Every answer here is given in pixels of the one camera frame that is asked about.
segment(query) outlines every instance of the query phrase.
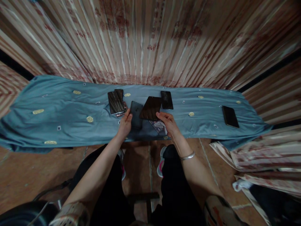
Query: wooden floor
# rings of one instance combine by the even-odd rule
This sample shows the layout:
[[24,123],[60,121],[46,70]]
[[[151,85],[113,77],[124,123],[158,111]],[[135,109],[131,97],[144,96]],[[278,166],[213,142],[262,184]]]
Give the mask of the wooden floor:
[[[209,168],[228,203],[242,221],[249,225],[266,225],[262,217],[242,192],[235,192],[232,183],[237,172],[225,163],[209,146],[209,139],[187,139],[191,148]],[[161,195],[161,179],[157,175],[160,150],[171,141],[124,143],[124,168],[126,178],[122,182],[125,195],[158,192]],[[76,147],[73,150],[56,148],[48,154],[13,153],[0,148],[0,214],[25,202],[39,192],[72,178],[82,160],[101,145]],[[51,193],[43,199],[66,200],[68,190]],[[152,208],[160,202],[153,202]],[[146,221],[146,204],[136,204],[138,220]]]

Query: leg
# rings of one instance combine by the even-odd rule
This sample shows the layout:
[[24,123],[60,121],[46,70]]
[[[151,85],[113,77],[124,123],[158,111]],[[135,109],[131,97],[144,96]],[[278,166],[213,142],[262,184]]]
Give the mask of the leg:
[[154,225],[203,225],[202,209],[185,178],[174,145],[166,148],[163,158],[162,206],[158,205],[153,212],[152,223]]
[[[92,152],[80,164],[69,186],[70,192],[72,192],[105,147],[106,145]],[[121,162],[117,155],[103,191],[95,205],[90,225],[129,225],[135,221],[133,210],[122,190],[121,178]]]

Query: pink shoe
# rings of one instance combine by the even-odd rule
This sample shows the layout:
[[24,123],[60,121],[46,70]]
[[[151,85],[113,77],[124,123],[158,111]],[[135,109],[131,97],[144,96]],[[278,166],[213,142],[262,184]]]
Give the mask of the pink shoe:
[[164,165],[163,153],[165,152],[165,150],[166,150],[166,147],[163,147],[160,151],[160,163],[157,167],[157,174],[158,174],[159,177],[162,177],[162,178],[163,178],[162,168],[163,168],[163,165]]
[[125,179],[125,169],[124,169],[124,165],[123,165],[123,157],[124,157],[124,153],[122,149],[119,149],[118,153],[117,153],[120,157],[120,162],[121,162],[121,168],[122,168],[122,178],[121,181],[123,181]]

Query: blue cloth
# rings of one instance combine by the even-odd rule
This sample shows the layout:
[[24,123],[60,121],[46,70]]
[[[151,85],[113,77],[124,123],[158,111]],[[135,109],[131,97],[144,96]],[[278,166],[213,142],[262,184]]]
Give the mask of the blue cloth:
[[[10,107],[11,112],[0,120],[0,145],[13,151],[45,153],[52,148],[108,143],[116,135],[120,120],[110,114],[108,104],[107,93],[114,89],[124,90],[128,107],[132,100],[144,104],[148,96],[160,97],[160,91],[170,91],[174,110],[161,111],[173,114],[184,137],[225,140],[222,144],[229,150],[272,128],[235,91],[105,85],[41,75],[31,80]],[[222,105],[234,108],[240,128],[225,124]],[[132,129],[126,142],[163,139],[164,131],[158,134],[143,120],[142,129]]]

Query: patterned sleeve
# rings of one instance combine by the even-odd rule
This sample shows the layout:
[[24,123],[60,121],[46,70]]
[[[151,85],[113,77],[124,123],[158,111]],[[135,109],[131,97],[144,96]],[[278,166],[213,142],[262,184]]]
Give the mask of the patterned sleeve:
[[209,226],[248,225],[240,221],[236,213],[232,210],[231,206],[225,201],[225,199],[218,196],[209,196],[207,198],[204,207],[204,216],[206,223]]
[[81,203],[70,203],[63,206],[49,226],[88,226],[90,216],[87,208]]

